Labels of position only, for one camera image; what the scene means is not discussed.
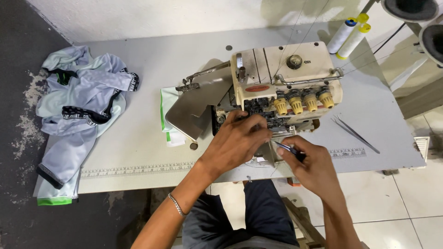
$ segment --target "dark pants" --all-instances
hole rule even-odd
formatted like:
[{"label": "dark pants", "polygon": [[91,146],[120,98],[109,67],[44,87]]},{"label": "dark pants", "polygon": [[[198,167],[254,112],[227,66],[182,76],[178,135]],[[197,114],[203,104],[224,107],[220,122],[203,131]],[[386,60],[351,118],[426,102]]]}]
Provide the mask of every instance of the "dark pants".
[{"label": "dark pants", "polygon": [[183,223],[184,249],[218,249],[262,236],[299,246],[294,225],[274,183],[256,180],[245,185],[246,229],[233,230],[219,195],[200,195]]}]

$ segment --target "white wall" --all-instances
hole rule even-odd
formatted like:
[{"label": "white wall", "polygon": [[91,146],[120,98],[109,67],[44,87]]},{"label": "white wall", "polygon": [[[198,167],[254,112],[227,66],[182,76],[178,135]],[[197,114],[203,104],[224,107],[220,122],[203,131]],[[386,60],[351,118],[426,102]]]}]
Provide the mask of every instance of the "white wall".
[{"label": "white wall", "polygon": [[[292,25],[356,16],[367,0],[28,0],[72,42]],[[375,51],[402,22],[374,4],[367,39]],[[406,27],[376,53],[389,81],[408,66],[418,39]],[[404,96],[443,77],[428,61],[394,94]]]}]

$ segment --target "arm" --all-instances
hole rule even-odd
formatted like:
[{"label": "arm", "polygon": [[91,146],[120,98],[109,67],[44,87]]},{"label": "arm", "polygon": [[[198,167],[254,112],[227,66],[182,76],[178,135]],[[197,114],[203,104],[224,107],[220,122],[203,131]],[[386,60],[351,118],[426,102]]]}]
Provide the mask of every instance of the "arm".
[{"label": "arm", "polygon": [[300,183],[321,198],[327,248],[362,249],[328,150],[300,136],[285,138],[282,143],[292,144],[298,151],[306,153],[306,158],[300,162],[289,151],[277,149]]},{"label": "arm", "polygon": [[[187,214],[200,194],[221,174],[252,159],[255,151],[272,137],[260,115],[235,122],[246,112],[232,111],[205,153],[171,192],[182,212]],[[132,249],[171,248],[184,221],[175,204],[166,198],[148,220]]]}]

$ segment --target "left hand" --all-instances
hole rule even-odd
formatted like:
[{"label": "left hand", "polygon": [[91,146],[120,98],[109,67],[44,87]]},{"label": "left hand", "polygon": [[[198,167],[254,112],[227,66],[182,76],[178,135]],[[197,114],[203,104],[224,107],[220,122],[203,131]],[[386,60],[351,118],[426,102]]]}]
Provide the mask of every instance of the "left hand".
[{"label": "left hand", "polygon": [[247,115],[241,110],[230,112],[205,153],[198,159],[215,178],[250,161],[257,149],[272,138],[266,119],[259,114],[236,122],[237,118]]}]

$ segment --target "hand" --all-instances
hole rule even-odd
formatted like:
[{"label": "hand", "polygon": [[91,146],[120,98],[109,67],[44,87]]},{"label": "hand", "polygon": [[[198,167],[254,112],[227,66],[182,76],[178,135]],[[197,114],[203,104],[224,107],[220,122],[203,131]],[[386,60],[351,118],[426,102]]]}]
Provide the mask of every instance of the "hand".
[{"label": "hand", "polygon": [[322,200],[336,198],[337,194],[342,195],[331,156],[325,147],[311,144],[300,136],[287,137],[282,144],[293,144],[297,151],[306,153],[306,158],[301,163],[289,151],[277,148],[277,153],[289,164],[305,188]]},{"label": "hand", "polygon": [[271,139],[272,132],[267,129],[266,119],[261,115],[254,114],[236,122],[247,115],[241,110],[230,112],[205,153],[198,159],[197,162],[208,167],[215,178],[251,160],[257,149]]}]

